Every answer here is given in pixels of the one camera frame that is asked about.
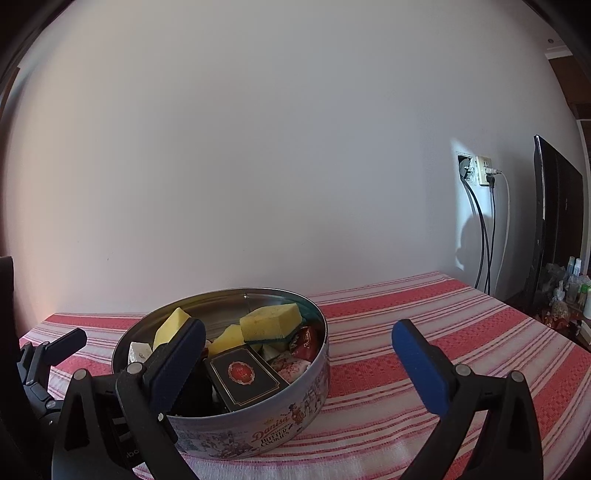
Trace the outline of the green yellow sponge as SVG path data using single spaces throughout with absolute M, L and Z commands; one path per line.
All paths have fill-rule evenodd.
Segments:
M 239 320 L 245 342 L 259 343 L 286 339 L 300 327 L 303 318 L 297 304 L 260 307 Z
M 160 345 L 168 343 L 189 318 L 184 310 L 177 307 L 156 330 L 152 350 L 155 351 Z

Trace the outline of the black card box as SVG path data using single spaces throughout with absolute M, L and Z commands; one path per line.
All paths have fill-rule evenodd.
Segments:
M 205 366 L 230 412 L 252 407 L 288 387 L 287 381 L 249 345 L 216 354 L 206 360 Z

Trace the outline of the red snack packet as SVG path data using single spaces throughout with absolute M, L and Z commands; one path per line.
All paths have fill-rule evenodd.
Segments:
M 312 362 L 318 356 L 324 341 L 325 330 L 320 323 L 301 326 L 288 345 L 288 351 L 294 358 Z

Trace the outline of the wall power socket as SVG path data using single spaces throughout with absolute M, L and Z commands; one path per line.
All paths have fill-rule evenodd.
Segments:
M 486 156 L 459 154 L 458 163 L 460 179 L 481 187 L 491 187 L 495 182 L 494 178 L 501 174 Z

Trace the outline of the green white small carton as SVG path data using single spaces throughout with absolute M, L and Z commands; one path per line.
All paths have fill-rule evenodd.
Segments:
M 152 354 L 149 343 L 131 342 L 129 344 L 127 364 L 145 363 Z

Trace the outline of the bottles on side shelf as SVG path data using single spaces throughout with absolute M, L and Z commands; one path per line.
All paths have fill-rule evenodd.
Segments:
M 570 257 L 566 266 L 549 263 L 543 286 L 549 295 L 544 323 L 555 330 L 577 329 L 590 298 L 590 277 L 583 273 L 582 260 Z

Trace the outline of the pink floral packet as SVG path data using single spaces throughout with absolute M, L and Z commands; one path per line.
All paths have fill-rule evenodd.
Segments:
M 270 361 L 270 366 L 284 381 L 293 384 L 310 367 L 311 362 L 283 352 Z

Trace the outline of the yellow sponge block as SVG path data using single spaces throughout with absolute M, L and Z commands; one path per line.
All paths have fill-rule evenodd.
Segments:
M 231 324 L 207 346 L 208 357 L 211 358 L 243 344 L 245 341 L 242 336 L 242 328 L 239 324 Z

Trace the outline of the red striped tablecloth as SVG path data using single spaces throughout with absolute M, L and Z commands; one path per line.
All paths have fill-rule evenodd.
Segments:
M 455 365 L 504 377 L 523 373 L 541 435 L 543 472 L 557 479 L 590 437 L 590 355 L 564 336 L 442 273 L 309 299 L 328 324 L 329 393 L 310 425 L 259 455 L 221 460 L 180 451 L 201 479 L 401 479 L 439 422 L 393 350 L 394 324 L 409 319 Z M 73 373 L 110 374 L 121 337 L 144 316 L 53 315 L 24 336 L 52 342 L 75 328 L 86 345 L 51 369 L 63 398 Z

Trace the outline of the round metal cookie tin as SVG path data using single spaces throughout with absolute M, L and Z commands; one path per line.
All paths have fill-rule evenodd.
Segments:
M 197 458 L 247 458 L 270 451 L 294 438 L 315 419 L 329 393 L 328 324 L 318 306 L 295 293 L 274 289 L 228 289 L 195 295 L 160 307 L 144 316 L 119 340 L 111 358 L 114 372 L 127 365 L 131 342 L 151 341 L 158 327 L 177 307 L 204 323 L 212 338 L 256 309 L 297 304 L 305 324 L 325 330 L 318 356 L 286 390 L 252 407 L 230 412 L 217 394 L 202 360 L 186 380 L 167 419 L 180 451 Z

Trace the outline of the black flat monitor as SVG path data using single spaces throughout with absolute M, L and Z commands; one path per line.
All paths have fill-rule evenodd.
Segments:
M 580 256 L 583 239 L 584 189 L 581 173 L 543 137 L 534 137 L 536 180 L 535 238 L 525 286 L 529 309 L 542 301 L 549 265 L 565 267 Z

